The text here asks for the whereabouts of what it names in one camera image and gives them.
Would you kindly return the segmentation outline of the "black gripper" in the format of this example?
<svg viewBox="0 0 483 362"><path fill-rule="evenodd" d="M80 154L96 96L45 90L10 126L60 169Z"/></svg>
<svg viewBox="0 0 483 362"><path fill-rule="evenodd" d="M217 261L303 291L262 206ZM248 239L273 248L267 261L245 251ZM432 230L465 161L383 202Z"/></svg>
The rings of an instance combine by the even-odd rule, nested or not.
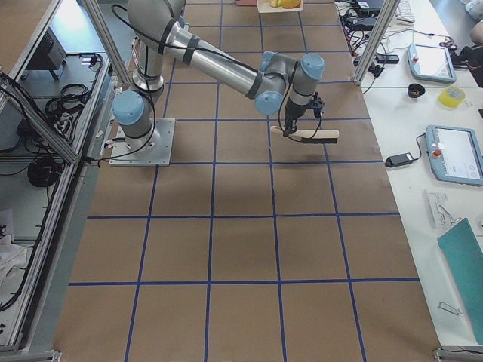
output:
<svg viewBox="0 0 483 362"><path fill-rule="evenodd" d="M298 105L294 102L287 102L285 105L285 122L284 136L289 137L290 134L297 132L297 120L306 112L306 105Z"/></svg>

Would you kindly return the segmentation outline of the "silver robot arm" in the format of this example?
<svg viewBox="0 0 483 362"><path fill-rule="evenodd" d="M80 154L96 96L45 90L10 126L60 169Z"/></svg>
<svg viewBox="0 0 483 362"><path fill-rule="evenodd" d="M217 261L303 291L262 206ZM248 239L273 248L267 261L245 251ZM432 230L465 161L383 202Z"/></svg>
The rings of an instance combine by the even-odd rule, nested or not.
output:
<svg viewBox="0 0 483 362"><path fill-rule="evenodd" d="M334 143L336 130L298 130L297 120L311 109L316 119L323 115L324 102L317 85L325 70L318 54L308 53L298 60L266 51L255 69L193 35L181 23L183 1L130 1L123 8L123 24L140 40L139 62L132 85L146 92L164 86L162 61L165 56L218 80L254 101L263 115L277 115L271 129L294 142Z"/></svg>

